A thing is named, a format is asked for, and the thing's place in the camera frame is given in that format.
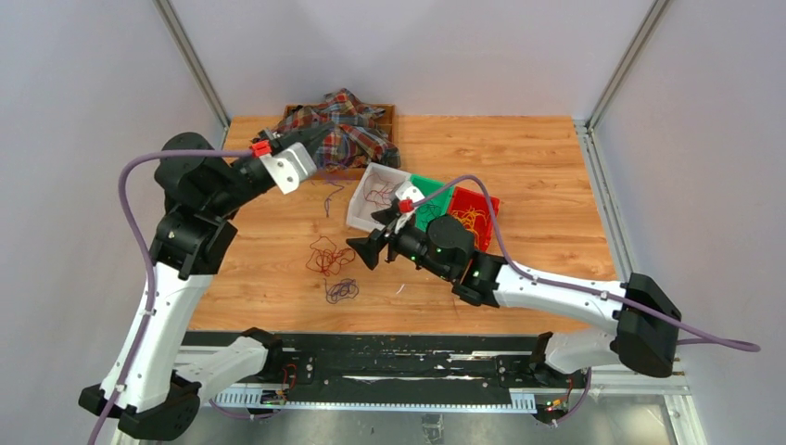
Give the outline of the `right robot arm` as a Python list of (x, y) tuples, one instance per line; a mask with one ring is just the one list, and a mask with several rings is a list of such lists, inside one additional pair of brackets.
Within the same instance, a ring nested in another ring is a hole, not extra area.
[(405, 257), (416, 269), (450, 283), (452, 293), (473, 306), (532, 309), (588, 324), (580, 332), (539, 336), (529, 371), (544, 387), (579, 369), (607, 364), (656, 378), (673, 372), (681, 313), (649, 275), (592, 281), (527, 269), (476, 249), (474, 236), (448, 215), (425, 230), (390, 222), (347, 244), (369, 269), (382, 253), (387, 261)]

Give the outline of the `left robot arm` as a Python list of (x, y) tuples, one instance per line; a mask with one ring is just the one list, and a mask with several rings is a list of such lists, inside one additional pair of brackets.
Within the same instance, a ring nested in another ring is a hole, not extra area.
[(137, 239), (146, 286), (119, 357), (99, 384), (82, 390), (80, 405), (99, 423), (115, 419), (131, 439), (171, 441), (200, 407), (236, 382), (285, 381), (281, 340), (258, 328), (187, 365), (175, 360), (195, 308), (218, 274), (235, 239), (233, 218), (247, 203), (278, 189), (294, 192), (316, 173), (314, 157), (327, 124), (279, 135), (264, 133), (244, 151), (217, 150), (199, 133), (179, 133), (157, 152), (154, 177), (165, 212), (151, 241), (142, 238), (127, 198), (130, 167), (121, 171), (122, 210)]

